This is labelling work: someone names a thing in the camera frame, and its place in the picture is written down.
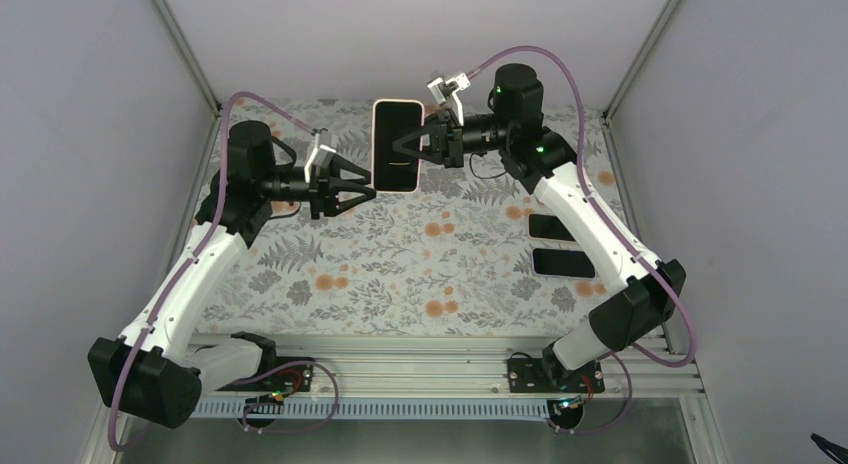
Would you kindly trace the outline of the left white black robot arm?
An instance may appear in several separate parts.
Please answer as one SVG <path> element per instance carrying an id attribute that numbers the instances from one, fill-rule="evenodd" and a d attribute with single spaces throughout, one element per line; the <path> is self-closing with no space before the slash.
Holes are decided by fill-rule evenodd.
<path id="1" fill-rule="evenodd" d="M 117 338 L 99 338 L 88 352 L 106 406 L 174 429 L 204 394 L 247 383 L 263 389 L 276 380 L 276 346 L 267 338 L 238 332 L 194 353 L 189 341 L 211 294 L 271 219 L 273 202 L 304 204 L 320 219 L 375 198 L 370 171 L 340 156 L 335 141 L 317 132 L 299 166 L 267 124 L 249 120 L 229 129 L 221 168 L 178 263 Z"/>

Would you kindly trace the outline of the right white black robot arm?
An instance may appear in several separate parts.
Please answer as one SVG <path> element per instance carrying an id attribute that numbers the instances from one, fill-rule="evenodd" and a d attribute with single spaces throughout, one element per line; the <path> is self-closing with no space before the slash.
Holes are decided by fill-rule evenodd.
<path id="1" fill-rule="evenodd" d="M 497 69 L 487 114 L 467 115 L 458 95 L 470 85 L 460 73 L 427 87 L 441 110 L 422 127 L 393 141 L 394 150 L 446 168 L 468 154 L 498 152 L 507 174 L 533 194 L 570 231 L 610 297 L 586 322 L 542 352 L 541 375 L 555 391 L 578 381 L 587 364 L 621 351 L 668 321 L 686 274 L 662 261 L 598 198 L 576 152 L 543 120 L 544 87 L 524 64 Z"/>

